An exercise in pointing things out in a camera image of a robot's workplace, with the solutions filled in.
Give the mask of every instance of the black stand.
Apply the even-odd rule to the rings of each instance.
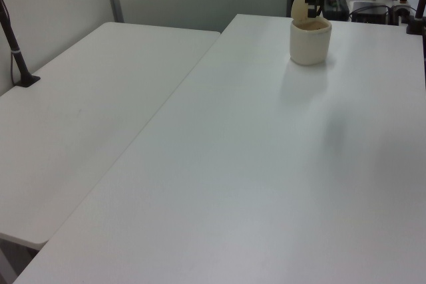
[[[11,47],[11,52],[13,54],[13,57],[15,58],[16,64],[19,68],[19,72],[21,73],[21,80],[15,85],[28,88],[33,83],[36,83],[38,80],[40,80],[40,77],[33,76],[28,71],[27,65],[25,64],[24,58],[22,57],[22,53],[16,40],[15,34],[13,33],[9,13],[7,12],[7,8],[3,0],[0,0],[0,23],[3,28],[3,31],[5,32],[7,42]]]
[[[407,33],[409,35],[422,35],[423,34],[423,12],[425,11],[426,0],[419,0],[415,16],[410,16],[407,26]]]

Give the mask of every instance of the white table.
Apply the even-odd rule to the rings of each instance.
[[[238,15],[16,284],[423,282],[421,38],[289,30]]]
[[[0,238],[40,249],[218,35],[107,23],[0,97]]]

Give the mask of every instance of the cup lid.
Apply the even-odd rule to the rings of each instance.
[[[292,18],[297,21],[308,18],[308,4],[305,0],[294,0],[292,5]]]

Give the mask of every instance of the white cup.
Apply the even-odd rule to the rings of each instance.
[[[331,23],[323,18],[293,20],[290,29],[290,56],[299,65],[325,60],[331,37]]]

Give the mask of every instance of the black cable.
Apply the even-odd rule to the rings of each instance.
[[[13,53],[11,53],[11,80],[12,80],[12,85],[16,86],[15,81],[13,81]]]
[[[358,12],[360,12],[360,11],[365,11],[365,10],[372,9],[372,8],[387,8],[387,14],[389,14],[389,10],[391,10],[391,7],[386,6],[386,5],[376,5],[376,6],[372,5],[372,6],[365,6],[365,7],[361,7],[361,8],[358,8],[358,9],[356,9],[356,10],[352,11],[352,12],[349,14],[349,17],[351,17],[354,13],[358,13]]]

